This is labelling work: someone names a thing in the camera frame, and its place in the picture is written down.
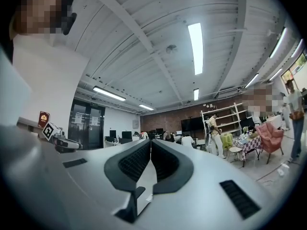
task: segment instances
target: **white shelving unit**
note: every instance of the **white shelving unit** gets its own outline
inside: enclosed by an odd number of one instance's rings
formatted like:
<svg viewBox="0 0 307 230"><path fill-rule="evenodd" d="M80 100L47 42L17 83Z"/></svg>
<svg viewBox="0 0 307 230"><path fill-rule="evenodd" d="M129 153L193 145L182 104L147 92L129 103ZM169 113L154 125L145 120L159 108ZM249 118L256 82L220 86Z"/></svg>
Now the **white shelving unit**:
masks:
<svg viewBox="0 0 307 230"><path fill-rule="evenodd" d="M226 123L226 124L220 124L217 127L220 128L220 127L224 127L224 126L228 126L228 125L233 125L233 124L236 124L236 123L239 124L240 121L241 121L239 114L240 113L244 113L244 112L247 111L246 109L244 109L243 111L238 111L237 107L242 105L242 104L243 103L239 103L239 104L234 103L231 106L220 108L220 109L216 109L216 110L212 110L212 111L208 111L208 112L201 111L201 117L202 117L202 122L203 122L204 127L205 127L205 123L208 122L208 120L204 120L204 115L211 114L211 113L217 113L217 112L220 112L220 111L223 111L223 110L227 110L227 109L230 109L232 114L228 114L228 115L225 115L225 116L222 116L222 117L217 117L216 119L221 119L221 118L232 116L233 117L233 122ZM235 128L235 129L232 129L232 130L228 130L228 131L224 131L224 132L222 132L222 134L223 133L234 133L234 132L237 132L237 131L241 132L240 124L239 124L238 128Z"/></svg>

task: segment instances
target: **bag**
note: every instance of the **bag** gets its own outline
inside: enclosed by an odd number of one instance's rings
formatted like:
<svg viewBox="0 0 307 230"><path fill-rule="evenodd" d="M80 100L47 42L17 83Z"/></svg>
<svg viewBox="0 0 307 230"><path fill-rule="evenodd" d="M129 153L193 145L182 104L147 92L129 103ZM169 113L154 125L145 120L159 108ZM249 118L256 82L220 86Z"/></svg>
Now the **bag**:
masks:
<svg viewBox="0 0 307 230"><path fill-rule="evenodd" d="M296 111L294 112L294 116L292 114L290 114L289 116L292 120L299 120L304 118L304 112L302 111Z"/></svg>

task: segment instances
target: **pink armchair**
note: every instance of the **pink armchair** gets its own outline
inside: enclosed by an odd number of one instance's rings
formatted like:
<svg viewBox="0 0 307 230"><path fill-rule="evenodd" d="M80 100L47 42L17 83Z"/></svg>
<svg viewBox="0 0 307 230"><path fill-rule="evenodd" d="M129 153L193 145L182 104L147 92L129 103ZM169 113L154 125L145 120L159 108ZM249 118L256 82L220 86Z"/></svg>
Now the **pink armchair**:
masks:
<svg viewBox="0 0 307 230"><path fill-rule="evenodd" d="M272 152L275 152L280 148L283 154L281 147L283 131L276 129L270 122L264 123L263 125L257 126L255 128L258 132L258 135L261 137L263 150L269 153L269 158L267 161L268 164Z"/></svg>

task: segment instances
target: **window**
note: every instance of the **window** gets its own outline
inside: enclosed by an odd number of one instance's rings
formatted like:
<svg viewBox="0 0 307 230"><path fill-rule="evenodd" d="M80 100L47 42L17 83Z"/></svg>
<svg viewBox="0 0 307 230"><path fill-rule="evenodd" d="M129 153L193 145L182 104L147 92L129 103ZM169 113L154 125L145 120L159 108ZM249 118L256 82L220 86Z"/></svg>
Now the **window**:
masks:
<svg viewBox="0 0 307 230"><path fill-rule="evenodd" d="M307 88L307 83L305 81L307 76L307 58L305 53L307 53L306 50L304 50L304 53L302 53L295 63L282 75L283 83L286 84L288 80L292 80L294 89L302 90L303 88Z"/></svg>

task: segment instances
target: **checkered tablecloth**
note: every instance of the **checkered tablecloth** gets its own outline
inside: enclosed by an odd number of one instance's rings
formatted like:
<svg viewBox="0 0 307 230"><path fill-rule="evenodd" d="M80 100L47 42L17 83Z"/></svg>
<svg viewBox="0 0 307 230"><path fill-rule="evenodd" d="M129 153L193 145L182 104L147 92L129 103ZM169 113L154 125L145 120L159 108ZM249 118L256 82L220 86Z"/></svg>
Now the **checkered tablecloth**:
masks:
<svg viewBox="0 0 307 230"><path fill-rule="evenodd" d="M261 137L257 136L251 140L249 140L247 143L242 144L239 140L233 140L234 147L242 148L242 161L246 160L246 153L248 153L251 150L254 150L256 148L261 148Z"/></svg>

